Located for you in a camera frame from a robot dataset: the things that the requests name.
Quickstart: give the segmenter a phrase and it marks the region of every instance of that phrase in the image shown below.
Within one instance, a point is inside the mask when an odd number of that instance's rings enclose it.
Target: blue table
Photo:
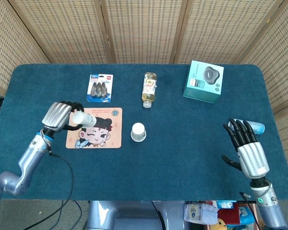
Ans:
[[[62,65],[18,66],[0,114],[0,173],[19,172],[17,162],[53,102],[80,102],[84,107],[123,109],[120,149],[66,149],[66,131],[55,135],[53,151],[74,169],[74,200],[208,200],[240,199],[251,193],[249,180],[227,166],[221,155],[238,160],[222,124],[230,117],[265,124],[258,136],[278,198],[288,198],[288,165],[278,136],[261,71],[254,65],[222,65],[221,97],[215,104],[182,96],[190,65]],[[158,76],[156,100],[142,107],[146,72]],[[111,103],[86,101],[91,73],[113,74]],[[134,123],[145,125],[147,137],[130,137]],[[47,154],[29,190],[18,199],[65,199],[70,171]],[[15,198],[5,195],[3,198]]]

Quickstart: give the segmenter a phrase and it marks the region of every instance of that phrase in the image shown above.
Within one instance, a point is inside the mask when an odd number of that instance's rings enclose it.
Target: cartoon mouse pad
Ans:
[[[85,108],[84,112],[96,117],[96,124],[92,128],[81,128],[76,131],[68,131],[66,148],[68,149],[116,149],[121,147],[121,108]],[[72,122],[73,113],[69,119],[69,125],[76,126]]]

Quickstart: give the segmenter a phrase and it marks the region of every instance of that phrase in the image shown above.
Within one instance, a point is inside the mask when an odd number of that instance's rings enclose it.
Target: blister package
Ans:
[[[112,94],[113,75],[91,74],[87,88],[88,102],[110,102]]]

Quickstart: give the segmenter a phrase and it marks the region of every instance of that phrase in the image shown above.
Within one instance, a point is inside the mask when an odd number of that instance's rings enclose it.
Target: robotic hand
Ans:
[[[242,123],[239,120],[230,119],[230,122],[234,130],[227,125],[223,125],[223,127],[231,138],[240,163],[233,162],[224,155],[222,155],[222,159],[252,180],[250,186],[254,197],[244,193],[240,194],[245,199],[250,197],[256,199],[261,216],[268,227],[288,230],[272,183],[265,178],[270,168],[262,145],[256,140],[253,129],[247,121]]]
[[[74,110],[84,112],[83,106],[80,103],[55,102],[52,104],[42,120],[44,128],[35,135],[18,162],[22,175],[18,176],[8,171],[0,174],[0,198],[2,192],[18,196],[27,191],[33,173],[44,153],[47,150],[52,153],[51,143],[54,133],[60,132],[62,129],[77,130],[82,127],[81,124],[74,127],[66,125],[70,113]]]

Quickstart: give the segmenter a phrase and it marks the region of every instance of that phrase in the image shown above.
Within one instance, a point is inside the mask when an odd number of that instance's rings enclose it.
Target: bottle cap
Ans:
[[[152,107],[152,102],[149,100],[143,101],[143,107],[149,109],[150,107]]]
[[[131,135],[132,140],[134,140],[135,142],[141,142],[145,140],[146,131],[145,131],[144,125],[142,123],[135,123],[132,126],[130,135]]]

